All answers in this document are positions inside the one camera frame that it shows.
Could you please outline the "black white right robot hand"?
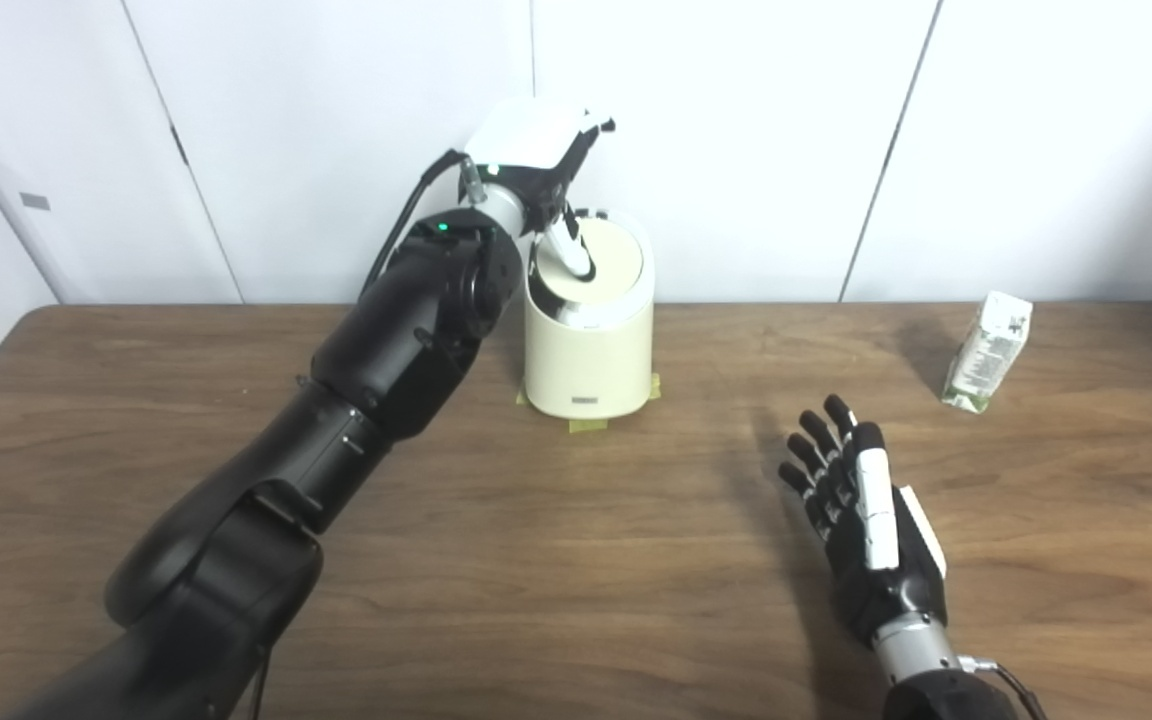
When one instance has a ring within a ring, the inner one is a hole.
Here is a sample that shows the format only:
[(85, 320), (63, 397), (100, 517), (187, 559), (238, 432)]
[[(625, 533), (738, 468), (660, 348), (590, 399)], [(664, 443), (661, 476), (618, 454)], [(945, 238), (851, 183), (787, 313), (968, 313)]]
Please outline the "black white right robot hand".
[(873, 644), (909, 614), (947, 624), (945, 553), (914, 488), (893, 479), (882, 429), (828, 395), (823, 414), (799, 415), (786, 447), (778, 477), (823, 541), (833, 615), (847, 632)]

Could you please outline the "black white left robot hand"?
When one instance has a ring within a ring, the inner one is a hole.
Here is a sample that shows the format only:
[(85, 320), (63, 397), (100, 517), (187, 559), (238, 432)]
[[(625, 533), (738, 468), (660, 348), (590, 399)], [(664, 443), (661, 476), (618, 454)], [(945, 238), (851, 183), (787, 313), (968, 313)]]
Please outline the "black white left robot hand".
[(608, 114), (544, 97), (499, 103), (467, 142), (467, 202), (513, 240), (536, 234), (581, 282), (594, 276), (568, 194), (589, 151), (614, 132)]

